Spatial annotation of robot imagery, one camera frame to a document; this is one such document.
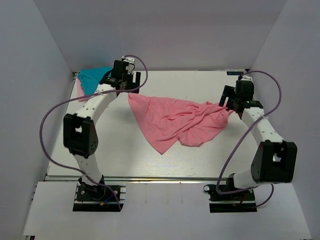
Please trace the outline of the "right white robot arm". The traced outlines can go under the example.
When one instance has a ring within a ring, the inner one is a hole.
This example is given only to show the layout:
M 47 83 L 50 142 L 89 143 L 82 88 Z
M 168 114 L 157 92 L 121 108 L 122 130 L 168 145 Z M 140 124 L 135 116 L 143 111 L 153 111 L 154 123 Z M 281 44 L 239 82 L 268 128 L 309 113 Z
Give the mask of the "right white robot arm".
M 247 125 L 254 137 L 257 150 L 250 167 L 232 173 L 223 187 L 223 195 L 236 200 L 244 191 L 264 184 L 290 183 L 294 177 L 298 147 L 284 140 L 273 128 L 262 104 L 253 99 L 254 84 L 250 80 L 237 80 L 235 86 L 226 85 L 219 106 L 234 111 Z

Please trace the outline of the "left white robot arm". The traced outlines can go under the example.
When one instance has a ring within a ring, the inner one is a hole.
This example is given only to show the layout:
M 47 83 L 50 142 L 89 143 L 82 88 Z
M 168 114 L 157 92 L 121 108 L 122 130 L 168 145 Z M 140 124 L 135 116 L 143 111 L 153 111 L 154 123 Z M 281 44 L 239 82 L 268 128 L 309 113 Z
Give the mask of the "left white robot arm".
M 67 113 L 63 118 L 63 145 L 77 161 L 82 174 L 80 183 L 89 185 L 88 193 L 96 200 L 106 193 L 95 156 L 99 144 L 96 123 L 120 93 L 139 93 L 141 73 L 135 72 L 135 68 L 133 56 L 115 60 L 113 68 L 99 81 L 94 96 L 77 112 Z

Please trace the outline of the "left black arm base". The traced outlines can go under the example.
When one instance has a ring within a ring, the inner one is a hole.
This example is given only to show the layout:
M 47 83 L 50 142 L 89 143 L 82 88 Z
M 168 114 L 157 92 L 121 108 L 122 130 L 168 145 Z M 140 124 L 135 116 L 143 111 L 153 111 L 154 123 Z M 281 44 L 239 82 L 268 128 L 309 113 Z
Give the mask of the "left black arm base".
M 126 186 L 110 185 L 111 188 L 78 184 L 75 191 L 73 212 L 121 212 L 125 203 Z

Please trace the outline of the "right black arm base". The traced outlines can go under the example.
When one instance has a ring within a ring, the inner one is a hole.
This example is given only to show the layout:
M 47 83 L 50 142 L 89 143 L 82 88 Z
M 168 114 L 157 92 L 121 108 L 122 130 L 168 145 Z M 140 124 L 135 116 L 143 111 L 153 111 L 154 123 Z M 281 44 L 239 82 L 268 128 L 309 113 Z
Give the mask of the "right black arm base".
M 206 184 L 203 191 L 209 195 L 210 213 L 254 213 L 257 212 L 255 194 L 247 190 L 234 194 L 218 194 L 214 184 Z

